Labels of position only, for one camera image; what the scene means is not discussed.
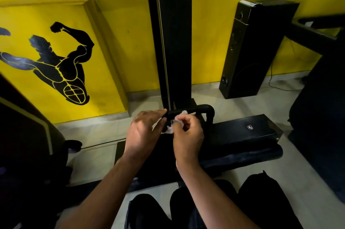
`crumpled white tissue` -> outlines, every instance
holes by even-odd
[[[180,114],[188,114],[188,112],[186,110],[183,110]],[[174,124],[175,121],[178,121],[181,123],[182,128],[183,128],[184,123],[181,120],[177,120],[176,118],[177,118],[177,115],[175,116],[175,119],[172,121],[172,124]],[[168,126],[168,129],[166,130],[165,133],[166,134],[173,134],[174,133],[173,126]]]

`curved handle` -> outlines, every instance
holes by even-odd
[[[215,116],[215,110],[212,106],[208,104],[201,104],[195,107],[185,108],[185,109],[177,109],[177,110],[170,110],[163,115],[166,117],[168,121],[173,120],[176,115],[182,113],[182,111],[186,110],[189,114],[196,112],[197,114],[206,114],[206,125],[210,126],[213,123],[213,117]]]

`wall mural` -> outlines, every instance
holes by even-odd
[[[81,63],[87,62],[91,58],[92,48],[95,44],[86,32],[69,28],[60,22],[55,22],[50,30],[54,33],[62,30],[81,45],[67,57],[61,57],[54,53],[46,39],[33,35],[29,41],[40,55],[37,61],[16,57],[6,52],[0,52],[0,60],[13,68],[33,70],[38,78],[56,89],[67,101],[76,105],[87,104],[90,96],[86,92],[84,70]],[[0,35],[10,36],[11,33],[0,27]]]

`thigh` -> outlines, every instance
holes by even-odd
[[[234,202],[237,202],[236,190],[230,182],[226,180],[215,180],[215,183],[226,193],[230,199],[232,199]],[[170,212],[175,228],[206,228],[186,186],[177,189],[172,194],[170,199]]]
[[[137,195],[129,202],[125,229],[172,229],[172,222],[149,194]]]
[[[278,182],[265,172],[247,178],[238,200],[242,211],[261,229],[302,228]]]

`white floor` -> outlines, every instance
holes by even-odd
[[[283,89],[303,87],[297,79],[273,82],[272,85]],[[304,229],[345,228],[345,205],[336,198],[330,188],[287,139],[287,135],[291,131],[291,126],[287,121],[288,112],[298,93],[298,91],[281,91],[268,87],[267,83],[264,83],[259,94],[252,97],[225,100],[217,88],[194,89],[192,97],[197,104],[209,104],[214,107],[215,123],[266,114],[285,132],[279,141],[284,151],[282,158],[231,170],[225,172],[222,178],[229,180],[238,190],[249,175],[265,170],[282,187]],[[80,140],[83,147],[123,139],[126,137],[132,118],[138,112],[159,108],[162,108],[162,102],[158,96],[131,102],[131,118],[64,130],[63,135],[66,139]],[[71,185],[102,179],[114,163],[116,143],[117,141],[97,145],[71,155],[69,159],[69,165],[73,166]],[[123,229],[128,203],[139,193],[153,195],[164,211],[170,215],[170,196],[177,188],[176,183],[171,183],[127,194],[112,228]],[[63,219],[73,213],[73,210],[75,208],[63,211],[57,227]]]

